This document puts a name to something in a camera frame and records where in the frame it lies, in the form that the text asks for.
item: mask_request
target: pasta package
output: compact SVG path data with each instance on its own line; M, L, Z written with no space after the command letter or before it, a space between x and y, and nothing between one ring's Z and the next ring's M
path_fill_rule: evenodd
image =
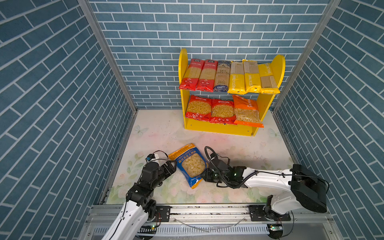
M244 83L244 67L241 62L231 62L228 93L246 94Z
M245 99L240 96L233 95L234 112L236 115L236 124L251 127L264 127L260 122L259 108L257 102L252 99Z
M199 81L201 69L203 69L204 61L200 59L191 59L191 63L185 71L184 77L180 83L179 89L196 90Z
M217 61L206 60L203 70L201 71L199 82L197 83L196 90L213 92L215 84L215 75L217 69Z
M215 92L228 92L230 69L230 61L222 60L218 62L214 84Z
M260 92L267 94L279 94L280 90L277 87L270 63L260 64L259 71L262 83L262 89Z
M211 118L211 110L212 99L200 98L195 95L191 95L185 117L198 121L209 122L209 119Z
M198 186L203 179L200 175L208 167L208 163L193 143L171 153L169 159L177 161L177 167L184 174L192 189Z
M247 93L259 93L262 86L257 61L243 59L243 64L245 91Z
M209 122L235 124L235 120L236 116L233 111L232 101L212 99L212 115Z

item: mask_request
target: orange pasta package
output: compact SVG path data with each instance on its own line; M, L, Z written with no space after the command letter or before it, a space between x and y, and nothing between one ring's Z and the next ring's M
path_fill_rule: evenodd
M235 120L232 101L212 99L210 123L235 124Z
M198 121L209 122L209 119L211 119L211 111L212 99L200 98L195 95L191 95L185 117Z
M191 59L184 77L180 83L179 89L189 89L196 91L196 85L199 81L201 69L203 69L204 61L200 59Z
M233 103L235 105L234 112L236 115L236 124L251 127L264 127L260 122L259 108L257 102L252 99L245 99L237 95L233 95Z
M211 93L214 91L216 69L217 61L205 61L203 70L200 74L199 82L197 83L196 90Z

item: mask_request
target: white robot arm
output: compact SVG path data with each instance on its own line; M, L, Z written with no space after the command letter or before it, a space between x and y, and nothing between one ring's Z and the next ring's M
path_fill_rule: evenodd
M212 151L211 155L208 155L207 149ZM302 207L314 212L327 211L326 181L301 165L294 164L292 169L285 170L230 167L210 147L205 147L205 153L210 164L202 177L207 182L224 183L231 188L270 187L285 191L267 198L264 216L268 219L276 221L288 211ZM127 201L103 240L132 240L142 225L155 216L156 201L151 199L153 189L175 171L172 161L161 167L157 162L144 165L142 176L128 191Z

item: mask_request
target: floral floor mat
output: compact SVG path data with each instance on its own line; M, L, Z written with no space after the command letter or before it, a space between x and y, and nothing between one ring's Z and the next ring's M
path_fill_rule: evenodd
M145 157L156 150L170 154L189 143L204 152L210 146L231 159L231 166L279 170L292 167L292 159L270 112L255 137L185 130L182 110L139 110L125 152L113 182L107 204L122 204L127 191L138 180ZM218 188L204 180L191 189L180 170L154 190L158 204L266 202L280 190Z

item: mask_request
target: blue brick wallpaper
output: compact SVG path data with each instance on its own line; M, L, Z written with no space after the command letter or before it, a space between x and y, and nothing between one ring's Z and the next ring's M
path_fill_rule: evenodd
M342 0L276 112L344 239L384 239L384 1Z
M181 108L181 48L189 59L265 63L282 54L287 65L282 89L329 0L90 2L136 105ZM232 98L227 93L193 94Z
M77 0L0 1L0 239L77 238L131 115Z

